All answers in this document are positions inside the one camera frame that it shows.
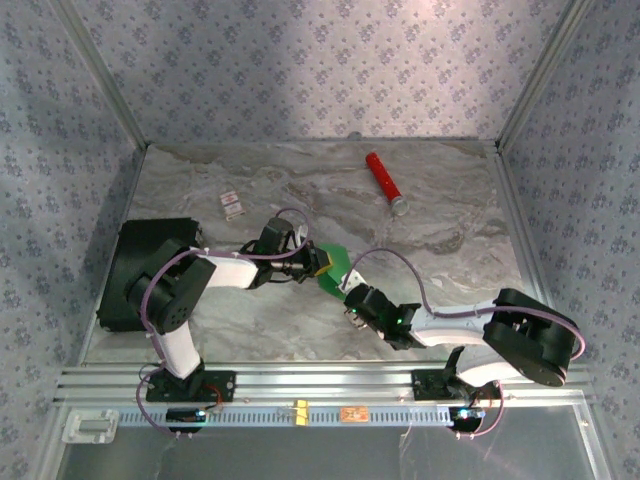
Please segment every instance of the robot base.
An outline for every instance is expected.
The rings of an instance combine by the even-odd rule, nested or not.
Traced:
[[[221,403],[232,402],[236,384],[236,372],[194,372],[189,378],[179,380],[163,370],[149,379],[146,400],[149,403]]]

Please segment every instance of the green object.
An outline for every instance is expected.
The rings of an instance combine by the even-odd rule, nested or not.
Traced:
[[[347,249],[342,245],[333,243],[318,244],[318,247],[327,252],[331,257],[331,268],[322,275],[318,275],[318,285],[325,292],[344,301],[346,295],[338,290],[338,285],[342,277],[346,275],[351,268],[349,252],[347,252]]]

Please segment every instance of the red wire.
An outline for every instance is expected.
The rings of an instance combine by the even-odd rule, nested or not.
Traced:
[[[218,389],[218,387],[216,387],[215,385],[205,383],[204,388],[207,388],[209,390],[213,390],[214,392],[216,392],[216,405],[215,405],[216,407],[222,403],[222,393],[220,393],[220,389]]]

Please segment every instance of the black mounting plate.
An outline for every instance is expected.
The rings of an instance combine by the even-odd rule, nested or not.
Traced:
[[[417,402],[427,400],[466,400],[461,392],[448,388],[444,370],[413,370],[411,372],[413,399]],[[476,389],[476,400],[498,400],[500,391],[491,382]]]
[[[236,388],[236,372],[231,370],[205,370],[200,372],[202,386],[195,395],[179,388],[165,373],[158,372],[149,379],[146,400],[149,403],[189,402],[189,403],[218,403],[216,389],[222,395],[222,402],[232,402]]]

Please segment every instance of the yellow clip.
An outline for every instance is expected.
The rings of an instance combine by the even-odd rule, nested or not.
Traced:
[[[323,273],[327,273],[331,267],[333,267],[333,260],[331,260],[331,255],[327,253],[327,257],[329,258],[329,265],[326,265],[322,268],[319,268],[314,277],[319,277]]]
[[[309,402],[306,400],[296,400],[296,422],[298,427],[306,427],[309,425]]]

